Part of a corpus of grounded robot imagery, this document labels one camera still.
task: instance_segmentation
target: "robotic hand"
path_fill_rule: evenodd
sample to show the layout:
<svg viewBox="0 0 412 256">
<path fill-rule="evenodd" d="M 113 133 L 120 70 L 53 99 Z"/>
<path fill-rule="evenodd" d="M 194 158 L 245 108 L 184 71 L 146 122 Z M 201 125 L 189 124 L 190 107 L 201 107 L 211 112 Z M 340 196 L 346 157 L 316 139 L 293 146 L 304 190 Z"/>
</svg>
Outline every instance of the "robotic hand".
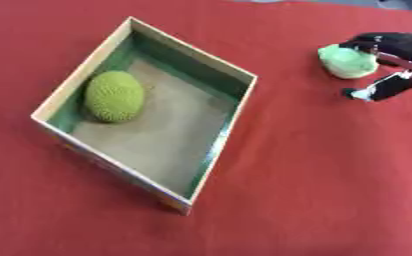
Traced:
<svg viewBox="0 0 412 256">
<path fill-rule="evenodd" d="M 381 78 L 366 89 L 343 89 L 343 95 L 365 101 L 380 101 L 412 88 L 412 34 L 366 33 L 340 44 L 343 48 L 377 55 L 381 65 L 402 67 L 405 70 Z"/>
</svg>

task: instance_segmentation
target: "box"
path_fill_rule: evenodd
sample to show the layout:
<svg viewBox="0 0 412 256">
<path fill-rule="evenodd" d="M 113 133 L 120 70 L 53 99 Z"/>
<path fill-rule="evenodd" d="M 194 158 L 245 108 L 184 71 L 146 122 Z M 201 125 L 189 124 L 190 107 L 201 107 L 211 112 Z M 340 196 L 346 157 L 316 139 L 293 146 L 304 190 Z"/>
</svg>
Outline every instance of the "box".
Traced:
<svg viewBox="0 0 412 256">
<path fill-rule="evenodd" d="M 87 118 L 84 90 L 108 70 L 130 72 L 146 90 L 143 110 L 130 122 Z M 188 214 L 256 80 L 130 17 L 31 117 L 75 151 Z"/>
</svg>

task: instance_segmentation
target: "light green object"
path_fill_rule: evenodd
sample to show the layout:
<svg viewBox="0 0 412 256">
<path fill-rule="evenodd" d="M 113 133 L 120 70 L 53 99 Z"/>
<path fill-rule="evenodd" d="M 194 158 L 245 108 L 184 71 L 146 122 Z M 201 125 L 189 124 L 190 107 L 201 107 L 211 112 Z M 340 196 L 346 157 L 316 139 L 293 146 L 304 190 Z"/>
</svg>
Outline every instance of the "light green object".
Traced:
<svg viewBox="0 0 412 256">
<path fill-rule="evenodd" d="M 379 66 L 374 54 L 350 48 L 340 48 L 338 44 L 318 49 L 318 55 L 327 70 L 343 79 L 355 79 L 370 75 Z"/>
<path fill-rule="evenodd" d="M 108 71 L 94 77 L 85 94 L 85 106 L 104 122 L 125 122 L 135 117 L 144 104 L 144 89 L 123 71 Z"/>
</svg>

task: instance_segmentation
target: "red cloth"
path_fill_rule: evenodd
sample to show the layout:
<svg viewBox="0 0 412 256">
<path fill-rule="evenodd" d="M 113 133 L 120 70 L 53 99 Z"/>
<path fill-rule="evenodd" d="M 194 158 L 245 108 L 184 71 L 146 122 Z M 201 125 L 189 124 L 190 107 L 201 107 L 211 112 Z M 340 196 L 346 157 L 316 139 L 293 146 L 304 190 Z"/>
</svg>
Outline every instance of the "red cloth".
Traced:
<svg viewBox="0 0 412 256">
<path fill-rule="evenodd" d="M 189 217 L 29 114 L 127 16 L 260 75 Z M 221 0 L 0 0 L 0 256 L 412 255 L 412 91 L 349 101 L 318 47 L 412 13 Z"/>
</svg>

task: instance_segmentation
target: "green ball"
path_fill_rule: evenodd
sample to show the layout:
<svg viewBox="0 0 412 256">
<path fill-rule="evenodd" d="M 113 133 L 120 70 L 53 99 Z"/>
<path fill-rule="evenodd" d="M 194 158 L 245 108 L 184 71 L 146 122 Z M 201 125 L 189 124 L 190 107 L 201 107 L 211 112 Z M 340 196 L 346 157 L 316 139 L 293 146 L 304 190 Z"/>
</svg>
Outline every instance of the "green ball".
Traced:
<svg viewBox="0 0 412 256">
<path fill-rule="evenodd" d="M 144 104 L 144 88 L 127 72 L 108 71 L 94 77 L 86 89 L 85 106 L 103 122 L 135 117 Z"/>
</svg>

